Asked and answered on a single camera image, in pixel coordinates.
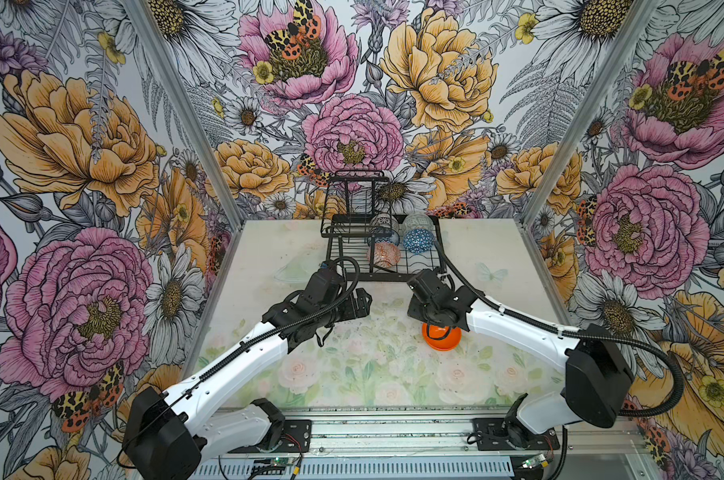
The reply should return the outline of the plain orange bowl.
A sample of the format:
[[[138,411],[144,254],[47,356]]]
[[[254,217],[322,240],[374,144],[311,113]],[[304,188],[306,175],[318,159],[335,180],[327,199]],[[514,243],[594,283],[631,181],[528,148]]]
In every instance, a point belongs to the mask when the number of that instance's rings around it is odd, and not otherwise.
[[[454,350],[460,344],[462,330],[454,327],[439,327],[432,324],[423,324],[422,336],[432,349],[447,352]]]

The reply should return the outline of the dark blue patterned bowl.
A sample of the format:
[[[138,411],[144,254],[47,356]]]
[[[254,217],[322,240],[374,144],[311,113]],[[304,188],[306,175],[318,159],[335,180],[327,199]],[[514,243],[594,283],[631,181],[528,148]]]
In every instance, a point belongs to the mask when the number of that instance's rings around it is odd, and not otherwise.
[[[402,240],[404,249],[414,255],[430,251],[435,243],[434,233],[425,228],[415,228],[406,232]]]

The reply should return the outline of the orange patterned bowl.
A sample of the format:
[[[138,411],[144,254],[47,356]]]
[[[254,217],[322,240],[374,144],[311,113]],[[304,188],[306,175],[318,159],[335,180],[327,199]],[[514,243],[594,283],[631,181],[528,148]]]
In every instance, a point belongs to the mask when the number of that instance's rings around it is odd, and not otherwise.
[[[401,260],[401,250],[392,242],[378,242],[372,251],[372,263],[375,267],[392,269]]]

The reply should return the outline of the black wire dish rack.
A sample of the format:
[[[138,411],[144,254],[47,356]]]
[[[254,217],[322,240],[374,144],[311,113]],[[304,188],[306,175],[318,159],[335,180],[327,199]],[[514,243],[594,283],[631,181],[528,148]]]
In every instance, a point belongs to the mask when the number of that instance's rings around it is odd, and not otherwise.
[[[346,169],[329,175],[324,193],[320,234],[328,243],[328,259],[339,256],[356,259],[362,271],[361,278],[373,282],[404,282],[422,270],[446,272],[437,249],[442,240],[438,218],[431,216],[435,224],[435,243],[430,251],[414,255],[403,247],[405,233],[401,223],[406,215],[416,212],[404,206],[408,194],[405,182],[380,170]],[[400,225],[401,260],[392,269],[375,267],[372,263],[376,238],[388,232],[374,229],[371,220],[383,212],[394,215]]]

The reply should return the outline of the green patterned bowl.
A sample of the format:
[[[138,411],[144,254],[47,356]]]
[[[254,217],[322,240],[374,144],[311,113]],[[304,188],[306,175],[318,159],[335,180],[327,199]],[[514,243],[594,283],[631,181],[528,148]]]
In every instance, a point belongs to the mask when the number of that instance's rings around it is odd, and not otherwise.
[[[413,230],[426,230],[433,232],[435,230],[435,224],[431,216],[425,212],[412,212],[405,216],[401,227],[405,234]]]

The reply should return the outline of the maroon patterned white bowl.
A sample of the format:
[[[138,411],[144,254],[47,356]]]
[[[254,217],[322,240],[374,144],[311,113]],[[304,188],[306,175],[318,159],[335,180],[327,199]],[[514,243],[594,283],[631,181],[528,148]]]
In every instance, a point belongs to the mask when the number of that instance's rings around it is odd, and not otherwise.
[[[371,220],[371,226],[374,229],[386,231],[386,232],[394,232],[399,233],[400,231],[400,225],[399,221],[395,218],[394,215],[383,212],[377,214],[372,220]]]

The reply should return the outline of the blue floral bowl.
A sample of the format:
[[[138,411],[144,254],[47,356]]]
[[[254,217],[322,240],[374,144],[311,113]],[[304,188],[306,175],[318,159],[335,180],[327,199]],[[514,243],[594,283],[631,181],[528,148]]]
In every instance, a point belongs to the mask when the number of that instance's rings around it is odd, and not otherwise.
[[[385,233],[376,238],[377,243],[391,243],[395,246],[400,244],[401,237],[396,231]]]

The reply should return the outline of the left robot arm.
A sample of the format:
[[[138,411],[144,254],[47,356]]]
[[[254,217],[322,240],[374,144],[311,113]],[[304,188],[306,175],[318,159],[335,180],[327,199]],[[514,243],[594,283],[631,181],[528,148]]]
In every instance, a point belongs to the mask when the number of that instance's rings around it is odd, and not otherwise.
[[[132,402],[122,452],[144,479],[188,479],[201,463],[241,448],[275,449],[284,414],[265,398],[220,413],[245,384],[338,322],[369,315],[371,296],[358,283],[359,263],[326,261],[308,284],[272,305],[223,356],[162,392],[147,388]]]

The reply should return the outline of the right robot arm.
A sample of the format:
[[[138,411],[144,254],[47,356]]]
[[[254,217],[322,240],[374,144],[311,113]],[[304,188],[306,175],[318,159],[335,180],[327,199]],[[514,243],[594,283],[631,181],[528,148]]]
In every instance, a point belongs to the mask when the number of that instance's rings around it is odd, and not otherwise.
[[[456,288],[433,270],[408,281],[408,315],[427,329],[458,329],[500,340],[563,375],[544,394],[522,394],[493,435],[517,449],[560,426],[586,423],[610,429],[622,415],[635,377],[617,343],[601,327],[585,330],[546,322],[505,306],[469,285]]]

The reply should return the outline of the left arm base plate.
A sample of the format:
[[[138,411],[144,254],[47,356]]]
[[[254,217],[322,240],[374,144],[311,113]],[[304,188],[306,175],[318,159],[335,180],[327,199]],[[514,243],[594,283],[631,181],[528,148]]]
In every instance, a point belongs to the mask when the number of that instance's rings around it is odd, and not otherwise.
[[[310,448],[312,427],[311,420],[285,420],[272,425],[254,448],[263,453],[306,453]]]

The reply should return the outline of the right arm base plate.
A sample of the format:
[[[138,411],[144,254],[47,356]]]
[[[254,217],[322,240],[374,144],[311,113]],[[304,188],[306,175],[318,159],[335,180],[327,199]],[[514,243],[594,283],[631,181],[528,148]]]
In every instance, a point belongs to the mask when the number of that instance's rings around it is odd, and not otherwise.
[[[549,429],[544,434],[533,434],[524,427],[509,427],[500,417],[473,419],[472,432],[466,441],[468,445],[475,445],[479,451],[554,451],[561,447],[555,429]]]

